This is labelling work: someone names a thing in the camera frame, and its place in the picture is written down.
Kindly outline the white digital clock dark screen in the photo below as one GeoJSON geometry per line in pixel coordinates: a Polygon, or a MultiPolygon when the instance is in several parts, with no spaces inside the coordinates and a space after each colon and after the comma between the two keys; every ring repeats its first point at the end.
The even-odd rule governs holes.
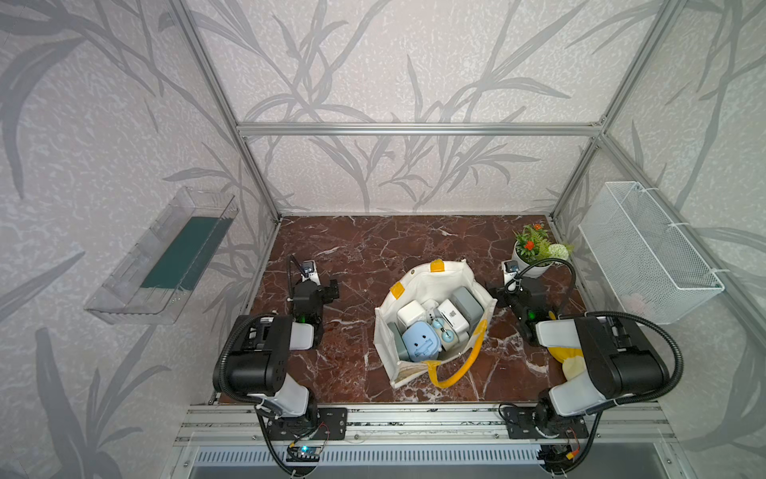
{"type": "Polygon", "coordinates": [[[453,329],[457,335],[466,333],[469,330],[469,321],[467,321],[463,313],[459,311],[458,307],[456,307],[450,299],[442,301],[442,303],[438,305],[437,311],[439,311],[441,317],[443,317],[446,323],[449,323],[451,329],[453,329]]]}

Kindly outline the white canvas bag yellow handles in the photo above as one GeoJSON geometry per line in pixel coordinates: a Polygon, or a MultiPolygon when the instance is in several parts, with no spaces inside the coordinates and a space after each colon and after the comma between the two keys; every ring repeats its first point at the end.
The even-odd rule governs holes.
{"type": "Polygon", "coordinates": [[[489,336],[497,301],[464,259],[435,259],[405,273],[375,309],[374,345],[393,388],[426,375],[457,384],[489,336]]]}

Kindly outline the white cube alarm clock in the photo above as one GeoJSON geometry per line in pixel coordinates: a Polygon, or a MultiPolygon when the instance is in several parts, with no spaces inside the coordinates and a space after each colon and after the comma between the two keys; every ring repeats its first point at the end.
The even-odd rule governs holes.
{"type": "Polygon", "coordinates": [[[419,301],[410,301],[397,311],[397,323],[401,331],[407,331],[415,323],[424,321],[425,317],[427,317],[427,311],[419,301]]]}

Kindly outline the light blue face alarm clock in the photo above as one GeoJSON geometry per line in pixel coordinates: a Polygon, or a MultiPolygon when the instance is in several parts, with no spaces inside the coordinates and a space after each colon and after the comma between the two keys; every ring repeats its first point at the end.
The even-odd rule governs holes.
{"type": "Polygon", "coordinates": [[[412,362],[435,360],[442,349],[439,335],[425,321],[418,321],[408,327],[402,335],[402,340],[412,362]]]}

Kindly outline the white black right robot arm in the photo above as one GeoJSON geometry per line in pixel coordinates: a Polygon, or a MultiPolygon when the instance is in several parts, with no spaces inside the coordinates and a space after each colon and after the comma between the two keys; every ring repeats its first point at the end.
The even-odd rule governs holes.
{"type": "Polygon", "coordinates": [[[531,345],[576,353],[584,371],[543,391],[534,419],[544,426],[630,403],[658,399],[680,383],[684,359],[659,325],[624,311],[557,315],[537,285],[511,279],[490,287],[499,307],[512,309],[531,345]]]}

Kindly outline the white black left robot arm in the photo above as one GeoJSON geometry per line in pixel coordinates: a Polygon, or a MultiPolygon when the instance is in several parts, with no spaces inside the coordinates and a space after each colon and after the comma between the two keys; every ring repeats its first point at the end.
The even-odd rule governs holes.
{"type": "Polygon", "coordinates": [[[328,285],[309,279],[294,286],[288,315],[239,317],[213,369],[215,391],[273,422],[315,427],[316,399],[287,372],[287,363],[291,353],[319,347],[324,307],[339,297],[336,279],[328,285]]]}

